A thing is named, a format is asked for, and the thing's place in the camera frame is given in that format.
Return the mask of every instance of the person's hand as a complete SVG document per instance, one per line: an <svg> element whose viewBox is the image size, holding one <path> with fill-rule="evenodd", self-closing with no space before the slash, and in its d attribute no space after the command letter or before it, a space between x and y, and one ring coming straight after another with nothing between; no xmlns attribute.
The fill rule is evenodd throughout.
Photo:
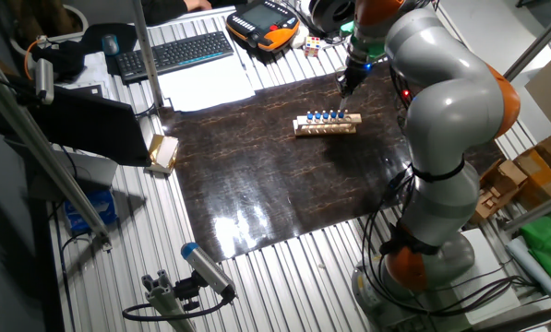
<svg viewBox="0 0 551 332"><path fill-rule="evenodd" d="M208 0L184 0L186 10L192 12L194 10L209 10L211 4Z"/></svg>

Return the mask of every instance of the white paper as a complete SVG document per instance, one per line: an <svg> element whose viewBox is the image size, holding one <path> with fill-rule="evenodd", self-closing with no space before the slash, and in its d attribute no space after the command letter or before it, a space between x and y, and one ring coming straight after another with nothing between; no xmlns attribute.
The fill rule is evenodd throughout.
<svg viewBox="0 0 551 332"><path fill-rule="evenodd" d="M80 73L78 79L70 84L61 84L60 86L73 86L80 87L82 84L89 84L92 82L102 82L109 99L115 101L113 90L111 89L111 80L107 73L107 62L105 61L105 53L98 52L87 54L84 56L84 70Z"/></svg>
<svg viewBox="0 0 551 332"><path fill-rule="evenodd" d="M192 112L255 95L236 55L159 76L175 111Z"/></svg>

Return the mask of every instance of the robot end effector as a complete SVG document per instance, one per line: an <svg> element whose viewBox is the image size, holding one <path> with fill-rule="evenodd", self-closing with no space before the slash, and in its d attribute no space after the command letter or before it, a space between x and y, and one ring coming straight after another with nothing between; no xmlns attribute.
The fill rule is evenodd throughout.
<svg viewBox="0 0 551 332"><path fill-rule="evenodd" d="M426 6L427 0L357 0L354 30L348 48L346 69L337 77L342 98L351 96L367 78L372 64L385 55L386 35L407 12Z"/></svg>

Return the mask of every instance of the blue cylinder cap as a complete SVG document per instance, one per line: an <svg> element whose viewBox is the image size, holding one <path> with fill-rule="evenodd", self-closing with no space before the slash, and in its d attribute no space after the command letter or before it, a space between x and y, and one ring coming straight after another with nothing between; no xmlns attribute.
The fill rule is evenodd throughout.
<svg viewBox="0 0 551 332"><path fill-rule="evenodd" d="M186 260L189 255L191 255L191 253L193 253L193 251L197 248L199 248L199 245L197 243L184 244L181 248L181 256L183 257L183 259Z"/></svg>

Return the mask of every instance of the black keyboard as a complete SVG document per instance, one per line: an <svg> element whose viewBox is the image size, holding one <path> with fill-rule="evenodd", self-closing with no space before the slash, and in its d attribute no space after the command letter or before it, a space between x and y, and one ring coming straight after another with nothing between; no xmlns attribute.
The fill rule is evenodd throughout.
<svg viewBox="0 0 551 332"><path fill-rule="evenodd" d="M220 31L154 46L152 53L160 75L232 55L234 50ZM119 54L116 59L124 84L148 78L141 51Z"/></svg>

